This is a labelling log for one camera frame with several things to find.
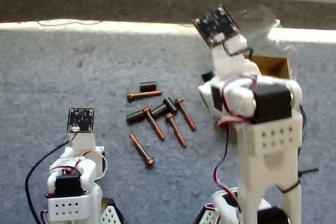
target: perforated bracket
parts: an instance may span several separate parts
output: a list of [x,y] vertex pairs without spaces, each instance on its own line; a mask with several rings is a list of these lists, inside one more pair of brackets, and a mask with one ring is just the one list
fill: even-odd
[[102,224],[121,224],[114,206],[107,206],[101,215]]
[[89,218],[89,195],[48,199],[49,221],[81,220]]
[[268,123],[245,126],[248,152],[264,156],[302,145],[302,115],[293,110],[292,117]]

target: brown cardboard box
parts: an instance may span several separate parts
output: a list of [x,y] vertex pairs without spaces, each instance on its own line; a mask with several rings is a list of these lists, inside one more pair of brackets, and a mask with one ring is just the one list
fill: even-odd
[[257,64],[263,75],[283,79],[292,78],[288,58],[253,55],[251,61]]

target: black wire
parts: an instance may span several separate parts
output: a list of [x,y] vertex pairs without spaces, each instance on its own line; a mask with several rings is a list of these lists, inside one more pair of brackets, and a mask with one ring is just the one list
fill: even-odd
[[[227,147],[228,147],[228,142],[229,142],[229,124],[226,125],[226,141],[225,141],[225,147],[224,147],[224,156],[222,157],[222,159],[218,162],[218,164],[216,165],[216,168],[218,168],[225,160],[226,155],[227,155]],[[238,211],[241,212],[241,208],[238,202],[237,203],[237,208]]]
[[[302,144],[303,144],[304,139],[305,139],[305,135],[306,135],[306,129],[307,129],[307,115],[306,115],[302,105],[300,105],[299,109],[300,109],[300,112],[302,114],[302,120],[303,120],[303,122],[302,122]],[[300,152],[301,152],[301,148],[298,149],[298,156],[300,155]]]
[[226,44],[225,44],[224,42],[223,42],[222,44],[223,44],[223,47],[224,47],[225,51],[226,51],[227,54],[230,55],[230,56],[234,56],[234,55],[242,54],[243,52],[247,52],[247,51],[249,51],[248,59],[250,60],[250,59],[252,58],[252,55],[253,55],[253,48],[252,48],[252,47],[245,47],[245,48],[243,48],[243,49],[241,49],[241,50],[238,50],[238,51],[234,52],[233,54],[231,54],[231,53],[229,52],[229,49],[227,48]]
[[31,214],[33,215],[35,221],[37,224],[41,224],[40,220],[38,219],[38,216],[36,214],[32,199],[30,197],[30,192],[29,192],[29,179],[30,176],[32,175],[32,173],[34,172],[34,170],[36,169],[36,167],[44,160],[46,159],[48,156],[50,156],[52,153],[54,153],[55,151],[57,151],[58,149],[61,149],[63,146],[67,145],[68,143],[70,143],[72,140],[74,140],[74,138],[76,137],[77,132],[74,133],[73,137],[71,140],[66,141],[60,145],[57,145],[54,149],[52,149],[50,152],[48,152],[43,158],[41,158],[29,171],[29,173],[27,174],[26,180],[25,180],[25,189],[26,189],[26,196],[27,196],[27,200],[28,200],[28,205],[30,208],[30,211],[32,212]]

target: copper bolt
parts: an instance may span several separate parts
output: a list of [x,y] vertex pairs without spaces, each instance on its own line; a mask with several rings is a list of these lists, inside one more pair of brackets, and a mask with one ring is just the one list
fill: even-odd
[[185,109],[185,107],[183,105],[183,100],[182,99],[175,99],[175,104],[181,110],[181,112],[182,112],[187,124],[191,128],[191,130],[196,131],[196,126],[195,126],[193,120],[191,119],[190,115],[188,114],[187,110]]
[[166,120],[169,122],[170,126],[174,129],[175,136],[177,137],[177,140],[179,141],[180,145],[184,148],[187,147],[187,143],[185,142],[182,134],[180,133],[179,128],[177,127],[174,119],[173,119],[173,114],[172,113],[167,113],[166,114]]
[[144,107],[142,112],[147,117],[148,121],[151,123],[159,139],[164,140],[164,135],[162,131],[160,130],[159,126],[157,125],[156,121],[151,115],[151,109],[149,107]]
[[132,133],[130,134],[129,137],[132,140],[135,147],[138,149],[141,156],[144,158],[146,166],[154,165],[155,163],[154,157],[151,157],[150,155],[148,155],[148,153],[145,151],[145,149],[142,147],[142,145],[139,143],[137,138]]
[[142,93],[135,93],[132,92],[127,93],[127,100],[128,102],[132,102],[135,99],[141,99],[146,97],[158,97],[159,95],[162,95],[162,90],[154,90],[150,92],[142,92]]

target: screw head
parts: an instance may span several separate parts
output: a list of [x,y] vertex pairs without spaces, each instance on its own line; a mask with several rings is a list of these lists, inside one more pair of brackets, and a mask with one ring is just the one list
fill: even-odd
[[183,102],[184,100],[182,100],[182,99],[175,99],[175,103],[176,104],[180,104],[181,102]]
[[142,109],[142,112],[143,113],[146,113],[147,111],[150,111],[151,109],[149,108],[149,107],[144,107],[143,109]]
[[127,92],[127,100],[128,100],[128,102],[133,101],[132,92]]
[[166,120],[169,120],[169,118],[172,118],[173,117],[173,114],[172,113],[167,113],[166,114]]
[[155,163],[154,157],[151,157],[146,160],[146,166],[152,166],[154,165],[154,163]]

